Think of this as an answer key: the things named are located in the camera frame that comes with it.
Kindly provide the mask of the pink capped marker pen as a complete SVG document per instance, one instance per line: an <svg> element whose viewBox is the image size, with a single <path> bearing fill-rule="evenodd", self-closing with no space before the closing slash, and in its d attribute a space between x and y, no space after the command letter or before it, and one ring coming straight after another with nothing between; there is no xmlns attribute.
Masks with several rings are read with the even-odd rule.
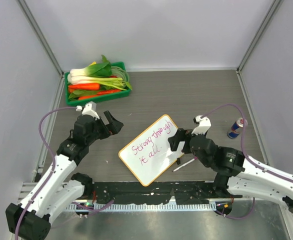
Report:
<svg viewBox="0 0 293 240"><path fill-rule="evenodd" d="M189 160L189 161L187 161L187 162L185 162L185 163L183 163L183 164L181 164L181 165L179 165L179 166L178 166L177 168L175 168L172 172L174 173L174 172L180 170L181 168L183 168L183 167L185 167L185 166L191 164L191 163L194 162L195 160L197 160L196 157L195 157L195 158L192 158L191 160Z"/></svg>

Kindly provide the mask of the yellow framed whiteboard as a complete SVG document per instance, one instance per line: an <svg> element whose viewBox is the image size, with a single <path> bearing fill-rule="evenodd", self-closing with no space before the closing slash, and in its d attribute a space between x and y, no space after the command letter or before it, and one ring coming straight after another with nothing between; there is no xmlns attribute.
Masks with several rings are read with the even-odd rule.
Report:
<svg viewBox="0 0 293 240"><path fill-rule="evenodd" d="M149 186L184 155L182 142L172 151L168 141L177 130L171 117L164 114L119 151L119 158L142 186Z"/></svg>

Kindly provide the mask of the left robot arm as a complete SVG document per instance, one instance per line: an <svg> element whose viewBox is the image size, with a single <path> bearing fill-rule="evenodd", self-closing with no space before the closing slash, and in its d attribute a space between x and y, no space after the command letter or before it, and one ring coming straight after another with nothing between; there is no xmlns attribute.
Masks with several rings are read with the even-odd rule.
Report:
<svg viewBox="0 0 293 240"><path fill-rule="evenodd" d="M65 186L62 184L88 154L92 143L121 131L122 122L109 111L105 111L104 115L108 124L94 110L83 110L69 137L53 156L51 167L33 190L19 204L11 203L6 208L8 229L15 239L45 239L54 221L68 205L78 198L86 200L92 196L93 180L85 174L77 173Z"/></svg>

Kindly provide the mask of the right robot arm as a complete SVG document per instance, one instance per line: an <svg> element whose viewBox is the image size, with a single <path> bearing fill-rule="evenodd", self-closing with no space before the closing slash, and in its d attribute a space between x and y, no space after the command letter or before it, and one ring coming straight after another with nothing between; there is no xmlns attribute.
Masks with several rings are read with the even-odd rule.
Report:
<svg viewBox="0 0 293 240"><path fill-rule="evenodd" d="M219 146L204 134L180 128L168 138L170 149L192 154L206 168L216 172L212 191L215 196L248 196L287 206L293 214L293 174L266 165L242 151Z"/></svg>

